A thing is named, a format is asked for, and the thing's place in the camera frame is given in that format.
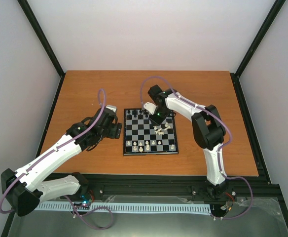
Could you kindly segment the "black silver chess board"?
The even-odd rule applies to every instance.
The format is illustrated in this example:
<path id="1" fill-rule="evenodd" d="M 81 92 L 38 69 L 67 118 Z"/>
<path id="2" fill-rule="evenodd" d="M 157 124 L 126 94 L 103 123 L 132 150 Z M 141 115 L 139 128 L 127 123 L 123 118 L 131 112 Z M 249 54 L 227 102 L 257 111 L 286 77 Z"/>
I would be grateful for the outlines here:
<path id="1" fill-rule="evenodd" d="M 175 112 L 171 112 L 161 125 L 155 126 L 149 119 L 149 114 L 140 108 L 127 108 L 124 110 L 124 133 L 123 133 L 123 155 L 176 155 L 179 153 Z M 164 130 L 165 123 L 170 125 L 170 129 Z M 137 151 L 133 151 L 133 142 L 137 142 Z M 138 142 L 142 141 L 143 151 L 139 151 Z M 145 142 L 149 141 L 150 150 L 146 150 Z"/>

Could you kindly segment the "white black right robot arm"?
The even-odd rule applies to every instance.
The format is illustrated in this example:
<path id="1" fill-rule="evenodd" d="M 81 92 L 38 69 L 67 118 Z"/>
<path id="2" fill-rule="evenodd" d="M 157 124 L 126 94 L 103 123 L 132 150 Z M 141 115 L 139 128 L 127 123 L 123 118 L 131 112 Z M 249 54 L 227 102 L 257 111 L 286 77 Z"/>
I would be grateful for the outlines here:
<path id="1" fill-rule="evenodd" d="M 222 145 L 226 129 L 215 106 L 202 106 L 183 97 L 179 92 L 162 90 L 158 85 L 148 90 L 153 103 L 143 104 L 153 125 L 161 125 L 171 111 L 181 114 L 192 124 L 196 144 L 203 149 L 207 166 L 207 193 L 211 199 L 218 198 L 227 189 L 223 165 Z"/>

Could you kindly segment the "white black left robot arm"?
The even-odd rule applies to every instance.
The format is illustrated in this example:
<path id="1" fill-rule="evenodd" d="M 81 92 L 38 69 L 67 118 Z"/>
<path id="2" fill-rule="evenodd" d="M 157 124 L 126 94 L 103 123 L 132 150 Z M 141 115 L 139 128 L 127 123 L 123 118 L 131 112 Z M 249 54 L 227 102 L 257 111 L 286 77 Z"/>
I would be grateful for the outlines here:
<path id="1" fill-rule="evenodd" d="M 79 172 L 46 181 L 59 166 L 83 151 L 93 150 L 104 138 L 119 139 L 122 124 L 118 122 L 117 108 L 102 106 L 93 117 L 73 124 L 46 152 L 13 171 L 6 169 L 0 176 L 3 198 L 18 216 L 25 216 L 47 200 L 75 195 L 85 198 L 88 181 Z"/>

